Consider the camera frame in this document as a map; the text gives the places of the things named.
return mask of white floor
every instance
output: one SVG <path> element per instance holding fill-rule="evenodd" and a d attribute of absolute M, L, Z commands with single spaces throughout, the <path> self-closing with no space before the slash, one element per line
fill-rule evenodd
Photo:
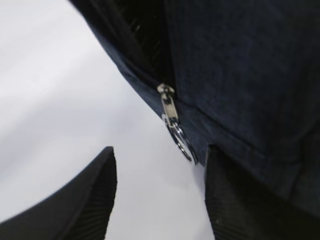
<path fill-rule="evenodd" d="M 0 0 L 0 222 L 61 188 L 105 146 L 118 173 L 108 240 L 214 238 L 203 168 L 188 164 L 76 10 Z"/>

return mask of denim fabric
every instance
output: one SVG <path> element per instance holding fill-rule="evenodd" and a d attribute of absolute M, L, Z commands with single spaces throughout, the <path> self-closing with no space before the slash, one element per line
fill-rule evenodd
<path fill-rule="evenodd" d="M 200 162 L 217 145 L 276 195 L 320 217 L 319 4 L 165 1 L 181 127 Z M 160 116 L 160 96 L 85 15 Z"/>

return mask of zipper pull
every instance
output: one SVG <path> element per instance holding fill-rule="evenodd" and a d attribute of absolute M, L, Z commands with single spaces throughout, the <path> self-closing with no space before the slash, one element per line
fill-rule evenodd
<path fill-rule="evenodd" d="M 199 161 L 195 151 L 180 127 L 179 117 L 174 102 L 175 90 L 164 83 L 160 84 L 157 87 L 157 90 L 161 94 L 161 102 L 164 110 L 162 120 L 164 121 L 166 128 L 186 159 L 194 166 L 197 165 Z"/>

